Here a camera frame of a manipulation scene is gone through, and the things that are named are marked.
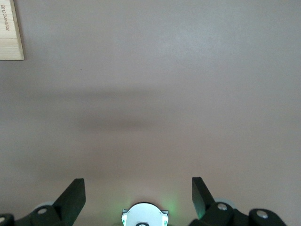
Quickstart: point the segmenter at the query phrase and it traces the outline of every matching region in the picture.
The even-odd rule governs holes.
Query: screw
[[[219,208],[220,210],[227,210],[227,206],[224,203],[219,203],[217,205],[217,208]]]
[[[266,219],[266,218],[269,217],[268,214],[267,214],[266,212],[262,211],[262,210],[258,210],[256,213],[257,213],[257,215],[258,215],[259,217],[261,217],[261,218],[263,218],[263,219]]]
[[[47,211],[46,208],[42,208],[42,209],[38,210],[38,214],[46,213],[46,211]]]

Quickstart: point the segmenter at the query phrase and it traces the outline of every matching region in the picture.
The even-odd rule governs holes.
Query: white robot part
[[[123,210],[121,217],[123,226],[167,226],[168,211],[160,210],[157,206],[142,202]]]

